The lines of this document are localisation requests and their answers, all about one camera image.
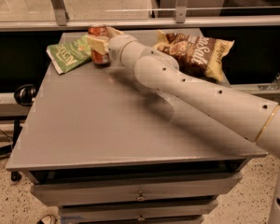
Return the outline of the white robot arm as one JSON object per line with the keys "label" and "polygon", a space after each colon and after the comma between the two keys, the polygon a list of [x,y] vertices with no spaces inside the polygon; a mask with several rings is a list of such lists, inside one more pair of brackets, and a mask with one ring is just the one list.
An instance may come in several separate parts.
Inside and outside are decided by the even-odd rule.
{"label": "white robot arm", "polygon": [[[157,39],[155,46],[145,46],[104,25],[92,26],[88,35],[91,49],[131,70],[145,87],[178,97],[280,160],[280,104],[179,71],[177,59],[184,58],[209,77],[220,75],[228,42],[162,31]],[[280,170],[268,224],[280,224]]]}

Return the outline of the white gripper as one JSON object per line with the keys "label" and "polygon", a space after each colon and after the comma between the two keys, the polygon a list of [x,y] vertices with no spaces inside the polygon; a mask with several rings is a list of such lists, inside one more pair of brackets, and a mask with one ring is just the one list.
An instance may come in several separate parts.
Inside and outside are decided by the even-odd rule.
{"label": "white gripper", "polygon": [[88,35],[87,41],[92,50],[109,55],[111,62],[127,68],[134,68],[140,59],[145,46],[135,37],[124,35],[122,31],[113,27],[107,28],[107,36]]}

